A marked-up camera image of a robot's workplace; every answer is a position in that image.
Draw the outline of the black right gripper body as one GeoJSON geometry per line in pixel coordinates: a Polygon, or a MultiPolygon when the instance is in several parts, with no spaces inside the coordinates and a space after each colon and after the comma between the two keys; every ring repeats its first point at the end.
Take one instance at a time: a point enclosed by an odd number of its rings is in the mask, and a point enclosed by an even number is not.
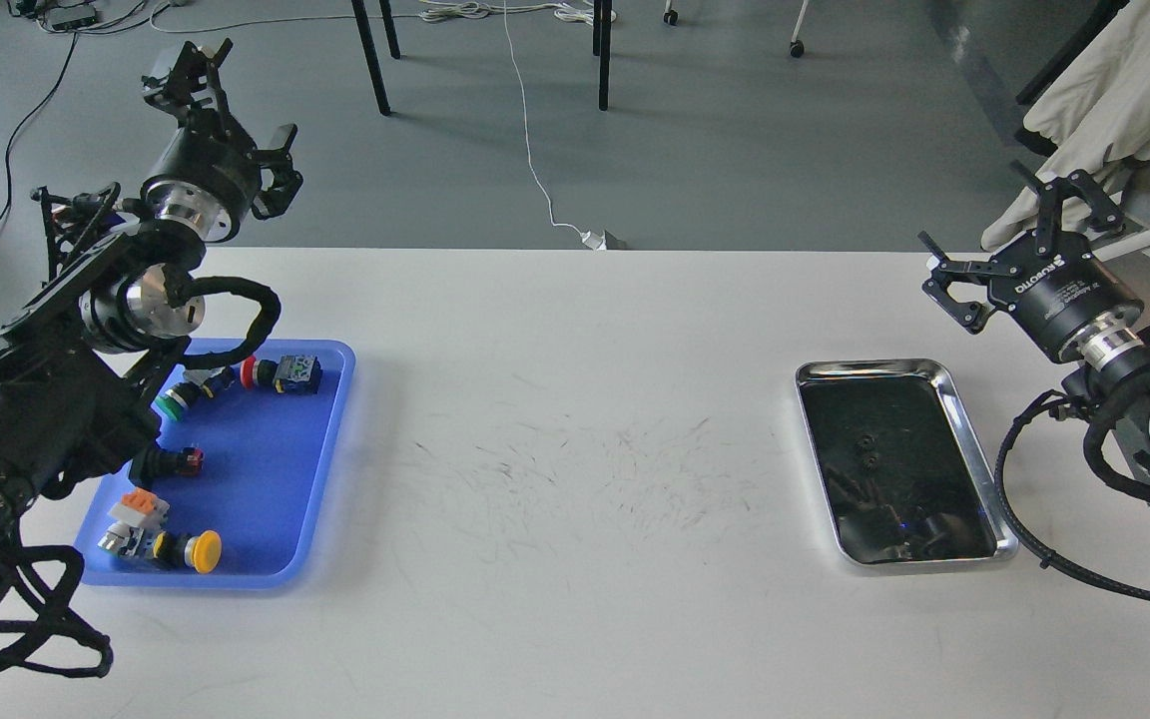
{"type": "Polygon", "coordinates": [[[1070,349],[1070,343],[1095,319],[1107,315],[1130,326],[1144,309],[1144,301],[1086,250],[1040,258],[1010,246],[991,260],[1005,270],[1015,268],[1017,274],[991,278],[987,298],[1027,332],[1050,362],[1076,360],[1080,351],[1070,349]]]}

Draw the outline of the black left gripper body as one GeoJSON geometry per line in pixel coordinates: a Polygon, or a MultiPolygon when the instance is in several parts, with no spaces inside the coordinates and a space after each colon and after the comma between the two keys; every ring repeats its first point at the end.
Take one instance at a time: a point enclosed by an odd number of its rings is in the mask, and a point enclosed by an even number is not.
{"type": "Polygon", "coordinates": [[[150,217],[187,225],[206,243],[232,240],[260,189],[255,148],[243,129],[212,136],[179,128],[143,183],[150,217]]]}

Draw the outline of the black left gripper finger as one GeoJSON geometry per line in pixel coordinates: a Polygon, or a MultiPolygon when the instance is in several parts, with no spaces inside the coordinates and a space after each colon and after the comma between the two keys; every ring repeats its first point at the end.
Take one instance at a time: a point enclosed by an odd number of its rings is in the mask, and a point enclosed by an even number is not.
{"type": "Polygon", "coordinates": [[[152,72],[141,77],[143,100],[175,118],[182,131],[232,136],[236,118],[218,74],[230,49],[233,41],[227,38],[218,49],[187,41],[177,55],[164,51],[152,72]]]}
{"type": "Polygon", "coordinates": [[[270,150],[250,150],[250,160],[261,170],[271,173],[271,182],[256,192],[252,205],[252,214],[261,222],[273,217],[282,217],[290,209],[297,192],[304,184],[301,173],[293,167],[290,153],[292,141],[299,127],[284,124],[278,127],[273,136],[270,150]]]}

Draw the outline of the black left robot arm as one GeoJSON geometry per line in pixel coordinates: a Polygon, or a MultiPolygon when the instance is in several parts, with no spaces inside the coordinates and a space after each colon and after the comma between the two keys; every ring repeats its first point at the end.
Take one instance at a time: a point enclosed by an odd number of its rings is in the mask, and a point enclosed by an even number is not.
{"type": "Polygon", "coordinates": [[[103,676],[112,641],[70,609],[84,559],[68,545],[24,546],[20,517],[155,445],[152,400],[177,367],[246,359],[282,313],[270,288],[193,277],[210,243],[232,240],[247,214],[279,217],[299,192],[279,127],[261,150],[229,109],[221,64],[232,49],[184,44],[143,77],[143,100],[177,122],[138,196],[37,188],[49,278],[0,329],[0,672],[46,672],[33,655],[66,637],[95,651],[67,678],[103,676]]]}

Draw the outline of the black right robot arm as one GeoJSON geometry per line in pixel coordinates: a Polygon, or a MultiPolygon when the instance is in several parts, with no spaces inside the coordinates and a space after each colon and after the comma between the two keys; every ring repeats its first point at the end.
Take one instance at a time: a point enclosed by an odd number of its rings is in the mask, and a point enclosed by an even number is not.
{"type": "Polygon", "coordinates": [[[956,260],[929,234],[923,292],[965,331],[1009,315],[1050,362],[1074,364],[1010,424],[996,456],[995,485],[1019,433],[1040,414],[1083,420],[1087,467],[1107,488],[1150,505],[1150,327],[1137,328],[1144,301],[1092,254],[1084,234],[1063,227],[1064,205],[1080,200],[1094,232],[1114,234],[1124,213],[1090,173],[1040,179],[1019,161],[1013,173],[1036,197],[1035,224],[986,260],[956,260]]]}

